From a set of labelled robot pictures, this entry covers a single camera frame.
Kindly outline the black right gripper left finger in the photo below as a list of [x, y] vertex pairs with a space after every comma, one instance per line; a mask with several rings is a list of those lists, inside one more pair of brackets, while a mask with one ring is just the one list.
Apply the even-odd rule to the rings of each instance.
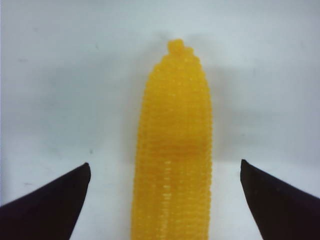
[[68, 240], [86, 199], [91, 169], [86, 162], [0, 208], [2, 240]]

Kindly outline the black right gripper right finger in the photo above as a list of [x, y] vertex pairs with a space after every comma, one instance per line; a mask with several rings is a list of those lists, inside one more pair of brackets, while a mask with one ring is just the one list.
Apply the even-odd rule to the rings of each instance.
[[248, 208], [264, 240], [318, 240], [320, 199], [253, 166], [240, 165]]

